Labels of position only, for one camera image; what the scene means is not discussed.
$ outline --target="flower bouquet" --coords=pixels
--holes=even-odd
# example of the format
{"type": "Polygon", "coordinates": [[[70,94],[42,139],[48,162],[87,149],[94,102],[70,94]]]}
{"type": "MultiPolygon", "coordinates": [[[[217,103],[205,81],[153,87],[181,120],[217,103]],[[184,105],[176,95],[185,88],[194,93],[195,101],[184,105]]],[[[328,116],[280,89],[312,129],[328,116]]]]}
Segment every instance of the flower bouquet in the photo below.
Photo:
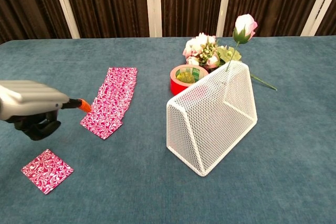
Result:
{"type": "MultiPolygon", "coordinates": [[[[238,16],[233,31],[233,39],[236,42],[235,48],[228,46],[219,46],[215,36],[209,36],[200,33],[195,38],[187,41],[183,55],[188,65],[197,65],[205,68],[209,73],[228,63],[226,71],[230,66],[230,61],[241,61],[241,55],[237,48],[240,44],[245,44],[252,39],[254,30],[258,27],[257,22],[249,14],[238,16]]],[[[266,83],[254,74],[250,76],[264,85],[277,90],[274,86],[266,83]]]]}

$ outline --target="white flower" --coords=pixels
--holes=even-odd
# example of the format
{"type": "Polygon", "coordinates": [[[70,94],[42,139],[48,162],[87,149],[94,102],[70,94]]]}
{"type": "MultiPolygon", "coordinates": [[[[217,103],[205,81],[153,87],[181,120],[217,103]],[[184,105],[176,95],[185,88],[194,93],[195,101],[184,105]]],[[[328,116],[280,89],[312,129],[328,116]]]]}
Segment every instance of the white flower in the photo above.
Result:
{"type": "Polygon", "coordinates": [[[216,37],[215,36],[209,36],[209,43],[216,44],[216,37]]]}
{"type": "Polygon", "coordinates": [[[188,65],[197,65],[197,66],[200,65],[198,59],[197,59],[196,57],[194,57],[194,56],[190,56],[190,57],[187,59],[187,64],[188,64],[188,65]]]}
{"type": "Polygon", "coordinates": [[[196,37],[196,40],[200,45],[206,46],[208,36],[205,35],[204,33],[199,33],[199,35],[196,37]]]}
{"type": "Polygon", "coordinates": [[[193,56],[197,56],[202,53],[203,47],[198,42],[191,47],[193,56]]]}

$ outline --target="pink patterned cloth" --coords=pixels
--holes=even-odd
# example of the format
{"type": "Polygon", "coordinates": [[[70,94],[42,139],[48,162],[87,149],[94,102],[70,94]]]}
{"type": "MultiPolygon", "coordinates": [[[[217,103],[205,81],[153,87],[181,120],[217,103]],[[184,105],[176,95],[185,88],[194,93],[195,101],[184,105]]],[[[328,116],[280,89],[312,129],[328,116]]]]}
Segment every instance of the pink patterned cloth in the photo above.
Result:
{"type": "Polygon", "coordinates": [[[137,73],[136,68],[109,68],[91,112],[80,124],[104,140],[115,132],[130,106],[137,73]]]}
{"type": "Polygon", "coordinates": [[[21,169],[44,194],[50,193],[73,171],[74,169],[49,149],[21,169]]]}

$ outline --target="green leaf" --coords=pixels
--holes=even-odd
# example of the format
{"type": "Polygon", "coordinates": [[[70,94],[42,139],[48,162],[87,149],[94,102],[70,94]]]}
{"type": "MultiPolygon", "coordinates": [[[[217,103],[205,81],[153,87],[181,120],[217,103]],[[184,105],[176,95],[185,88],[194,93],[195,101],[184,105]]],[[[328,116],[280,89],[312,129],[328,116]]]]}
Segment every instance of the green leaf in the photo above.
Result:
{"type": "Polygon", "coordinates": [[[251,34],[245,36],[245,28],[238,34],[237,28],[235,27],[232,36],[237,43],[239,42],[240,44],[246,44],[250,39],[251,34]]]}
{"type": "Polygon", "coordinates": [[[233,52],[235,52],[235,54],[233,55],[232,60],[240,60],[242,58],[238,50],[235,51],[233,47],[229,47],[227,54],[229,55],[230,59],[233,52]]]}
{"type": "Polygon", "coordinates": [[[217,52],[219,54],[219,58],[221,58],[223,61],[225,61],[225,55],[227,54],[227,50],[225,48],[222,48],[222,47],[217,47],[217,52]]]}

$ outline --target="pink rose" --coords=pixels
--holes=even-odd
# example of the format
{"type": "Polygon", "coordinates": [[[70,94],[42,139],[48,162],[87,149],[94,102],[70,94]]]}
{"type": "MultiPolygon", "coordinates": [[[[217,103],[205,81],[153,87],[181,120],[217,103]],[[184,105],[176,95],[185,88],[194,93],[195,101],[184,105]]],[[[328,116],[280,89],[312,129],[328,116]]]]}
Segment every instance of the pink rose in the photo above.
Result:
{"type": "Polygon", "coordinates": [[[183,50],[183,55],[185,56],[185,59],[193,55],[192,52],[192,45],[194,43],[195,39],[188,40],[187,43],[185,44],[185,48],[183,50]]]}
{"type": "Polygon", "coordinates": [[[217,68],[219,66],[218,56],[217,55],[212,55],[210,58],[208,58],[206,64],[209,68],[217,68]]]}
{"type": "Polygon", "coordinates": [[[238,16],[236,19],[236,27],[234,29],[233,38],[236,42],[245,44],[252,39],[255,34],[254,29],[258,27],[257,22],[249,14],[238,16]]]}

